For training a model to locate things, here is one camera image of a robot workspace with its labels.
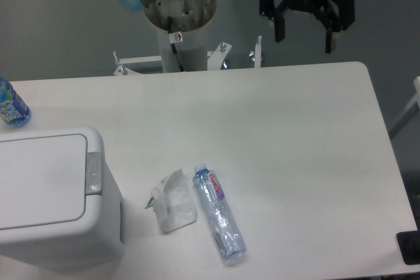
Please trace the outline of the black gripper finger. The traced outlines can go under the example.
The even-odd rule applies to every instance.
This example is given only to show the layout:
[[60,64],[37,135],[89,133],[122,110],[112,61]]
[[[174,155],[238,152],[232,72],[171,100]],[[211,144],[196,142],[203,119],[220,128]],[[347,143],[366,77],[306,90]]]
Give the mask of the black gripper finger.
[[259,0],[259,14],[268,17],[274,23],[275,42],[279,43],[285,38],[284,6],[275,5],[274,0]]
[[314,7],[314,15],[326,29],[325,52],[331,53],[335,48],[333,33],[345,31],[355,22],[354,0],[324,0]]

